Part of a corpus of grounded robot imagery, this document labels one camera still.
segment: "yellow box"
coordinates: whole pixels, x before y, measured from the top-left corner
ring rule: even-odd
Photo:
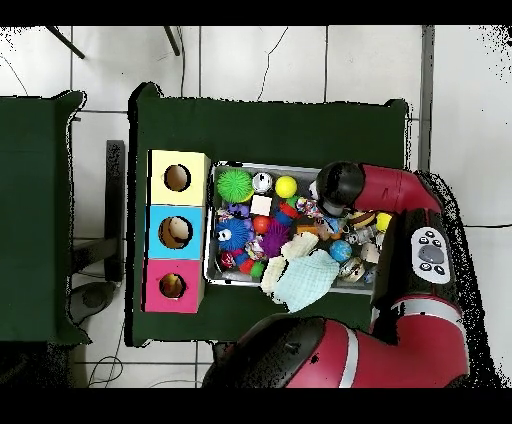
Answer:
[[[209,172],[210,159],[204,153],[148,151],[148,176],[151,178],[149,203],[152,205],[204,206]],[[171,181],[172,177],[170,176],[178,174],[180,175],[180,177],[176,177],[178,179],[184,178],[186,175],[184,187],[175,185],[175,180]]]

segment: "blue box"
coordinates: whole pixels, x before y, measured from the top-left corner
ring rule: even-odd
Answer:
[[[179,216],[192,225],[192,239],[181,249],[170,249],[162,244],[158,229],[165,218]],[[149,209],[149,259],[193,259],[202,257],[204,237],[204,208],[195,206],[151,205]]]

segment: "green spiky ball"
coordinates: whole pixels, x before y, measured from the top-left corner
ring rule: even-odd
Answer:
[[[263,270],[265,269],[265,265],[261,262],[254,262],[254,265],[251,268],[250,275],[251,277],[260,278],[263,275]]]
[[[241,203],[251,194],[251,175],[240,169],[224,171],[217,181],[217,190],[226,202]]]

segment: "rubber ball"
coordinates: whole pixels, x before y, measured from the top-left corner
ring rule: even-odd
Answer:
[[[297,192],[297,182],[288,176],[280,177],[276,181],[276,193],[283,199],[292,197]]]
[[[336,240],[331,244],[329,254],[337,262],[346,262],[352,255],[352,246],[344,240]]]
[[[270,218],[268,216],[258,215],[252,220],[254,231],[258,234],[265,234],[270,224]]]

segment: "red ball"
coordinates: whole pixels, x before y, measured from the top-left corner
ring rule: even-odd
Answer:
[[[258,234],[265,234],[267,232],[269,224],[270,218],[268,216],[259,215],[254,217],[254,219],[252,220],[254,231],[256,231]]]

